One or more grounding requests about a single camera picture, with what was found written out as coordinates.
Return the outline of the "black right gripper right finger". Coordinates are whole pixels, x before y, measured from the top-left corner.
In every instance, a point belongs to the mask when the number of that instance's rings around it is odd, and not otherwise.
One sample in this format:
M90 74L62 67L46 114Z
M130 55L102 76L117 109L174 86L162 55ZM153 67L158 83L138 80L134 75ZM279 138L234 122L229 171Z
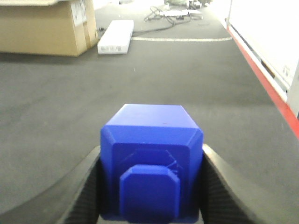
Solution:
M205 224L266 224L264 191L203 144L200 211Z

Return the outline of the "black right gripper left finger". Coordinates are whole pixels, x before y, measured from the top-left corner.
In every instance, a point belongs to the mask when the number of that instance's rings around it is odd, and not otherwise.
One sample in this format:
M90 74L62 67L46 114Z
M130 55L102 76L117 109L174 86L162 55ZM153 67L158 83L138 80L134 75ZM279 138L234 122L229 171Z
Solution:
M2 224L95 224L98 221L97 146L70 172L0 216Z

